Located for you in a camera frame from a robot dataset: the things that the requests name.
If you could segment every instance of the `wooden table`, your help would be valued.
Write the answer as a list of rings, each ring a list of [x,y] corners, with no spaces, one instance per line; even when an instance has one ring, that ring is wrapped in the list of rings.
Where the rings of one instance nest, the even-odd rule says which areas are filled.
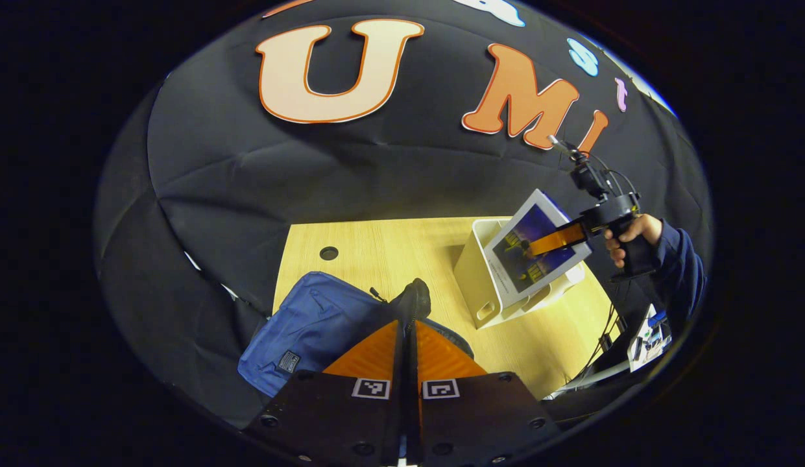
[[[429,318],[464,337],[487,372],[515,372],[541,399],[583,369],[607,322],[610,299],[586,268],[585,280],[550,307],[477,330],[452,272],[476,219],[497,218],[292,225],[272,309],[277,311],[298,279],[311,271],[327,272],[366,292],[375,287],[388,301],[420,278],[431,290]],[[328,246],[339,252],[331,261],[319,255]],[[610,336],[618,336],[615,326]]]

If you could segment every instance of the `blue bag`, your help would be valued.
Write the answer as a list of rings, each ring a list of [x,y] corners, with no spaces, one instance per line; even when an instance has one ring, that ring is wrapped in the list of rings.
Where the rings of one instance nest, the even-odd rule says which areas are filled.
[[[298,370],[321,372],[397,319],[389,305],[324,272],[308,272],[249,343],[238,372],[275,397]]]

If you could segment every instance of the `hand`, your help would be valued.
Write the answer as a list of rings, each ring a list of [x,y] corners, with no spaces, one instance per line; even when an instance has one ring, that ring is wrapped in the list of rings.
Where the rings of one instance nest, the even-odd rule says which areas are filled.
[[[624,268],[625,253],[624,250],[621,249],[619,240],[626,243],[641,235],[650,245],[656,246],[661,238],[661,231],[662,222],[651,215],[638,216],[630,225],[630,228],[627,228],[625,233],[619,235],[618,240],[613,239],[612,232],[609,228],[604,230],[604,238],[607,239],[605,245],[607,246],[607,250],[610,251],[610,257],[613,259],[613,262],[615,262],[616,268]]]

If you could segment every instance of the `blue sleeve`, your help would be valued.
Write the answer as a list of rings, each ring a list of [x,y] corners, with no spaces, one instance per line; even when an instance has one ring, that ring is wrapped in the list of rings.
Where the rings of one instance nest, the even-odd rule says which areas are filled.
[[[707,278],[702,259],[693,251],[690,236],[673,228],[664,219],[662,235],[656,244],[656,271],[651,274],[656,293],[667,307],[672,323],[680,325],[690,318],[699,304]]]

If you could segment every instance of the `black tent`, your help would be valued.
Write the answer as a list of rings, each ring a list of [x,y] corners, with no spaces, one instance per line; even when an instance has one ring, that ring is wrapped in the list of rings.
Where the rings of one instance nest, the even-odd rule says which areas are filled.
[[[450,0],[301,3],[248,19],[157,84],[106,164],[95,260],[117,325],[160,381],[235,427],[261,410],[263,396],[236,366],[272,313],[291,224],[503,215],[534,188],[570,215],[590,206],[559,152],[506,129],[485,134],[462,124],[493,75],[491,44],[528,56],[538,91],[558,79],[577,88],[559,138],[578,142],[596,110],[607,116],[592,153],[628,175],[646,212],[687,230],[710,264],[710,194],[680,121],[589,39],[514,5],[522,27]],[[261,42],[328,26],[329,36],[314,45],[307,85],[336,94],[357,82],[365,40],[354,23],[381,18],[412,21],[424,33],[408,39],[393,92],[375,112],[302,125],[262,106]],[[577,65],[568,39],[595,56],[597,76]],[[624,112],[615,78],[627,83]],[[501,119],[509,119],[506,108]],[[609,258],[593,254],[586,262],[609,290]],[[654,300],[634,283],[618,307],[632,317]]]

